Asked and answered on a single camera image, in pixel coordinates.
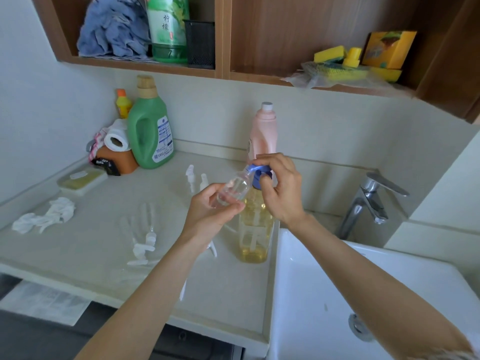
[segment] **forearm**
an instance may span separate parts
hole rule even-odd
[[[197,257],[177,241],[75,360],[148,359]]]
[[[312,216],[291,228],[352,310],[396,359],[432,350],[471,351],[440,312],[387,272],[328,232]]]

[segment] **yellow pump cap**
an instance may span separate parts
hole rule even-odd
[[[362,48],[350,48],[346,58],[343,60],[345,67],[357,68],[360,64],[360,54],[362,54]]]

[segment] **chrome faucet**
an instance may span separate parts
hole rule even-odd
[[[357,194],[353,198],[350,208],[343,217],[342,223],[339,225],[335,235],[342,240],[348,239],[353,226],[357,222],[363,207],[367,207],[370,211],[376,224],[384,224],[388,221],[387,212],[382,205],[382,201],[378,196],[379,186],[385,187],[395,193],[404,197],[410,196],[403,188],[400,188],[395,183],[392,183],[387,178],[375,172],[367,172],[367,177],[360,184]]]

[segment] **white ceramic sink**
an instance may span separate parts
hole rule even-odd
[[[375,340],[357,338],[349,326],[350,306],[303,244],[290,231],[280,231],[267,359],[391,359]],[[422,296],[461,331],[480,334],[480,300],[454,266],[348,244]]]

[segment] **blue pump head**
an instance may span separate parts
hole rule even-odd
[[[253,182],[252,186],[258,190],[262,190],[260,187],[260,177],[262,174],[268,175],[270,178],[272,178],[272,168],[270,168],[269,165],[255,165],[255,164],[250,164],[248,167],[245,168],[248,172],[255,172],[253,175]]]

